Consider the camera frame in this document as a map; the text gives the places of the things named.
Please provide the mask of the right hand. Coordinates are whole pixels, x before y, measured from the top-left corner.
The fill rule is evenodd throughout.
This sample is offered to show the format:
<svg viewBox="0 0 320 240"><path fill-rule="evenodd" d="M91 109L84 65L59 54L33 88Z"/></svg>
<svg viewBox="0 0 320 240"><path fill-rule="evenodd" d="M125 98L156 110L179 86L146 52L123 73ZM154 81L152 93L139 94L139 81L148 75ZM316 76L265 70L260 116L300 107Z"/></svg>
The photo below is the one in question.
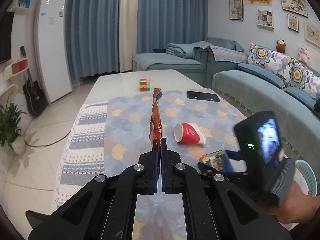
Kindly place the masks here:
<svg viewBox="0 0 320 240"><path fill-rule="evenodd" d="M319 196L305 195L293 180L287 198L280 207L260 206L282 224L310 223L319 209Z"/></svg>

